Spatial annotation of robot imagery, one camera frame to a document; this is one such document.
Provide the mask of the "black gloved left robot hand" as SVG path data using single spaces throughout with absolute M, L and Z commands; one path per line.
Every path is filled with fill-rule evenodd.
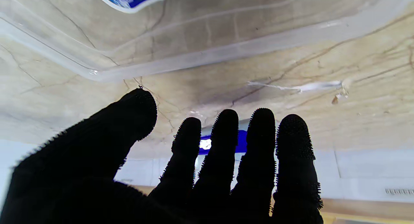
M 152 94 L 137 88 L 59 133 L 14 167 L 1 223 L 323 223 L 315 156 L 300 116 L 287 115 L 276 127 L 270 109 L 253 113 L 233 189 L 237 113 L 218 115 L 196 182 L 201 121 L 185 119 L 159 184 L 145 195 L 115 175 L 156 120 Z

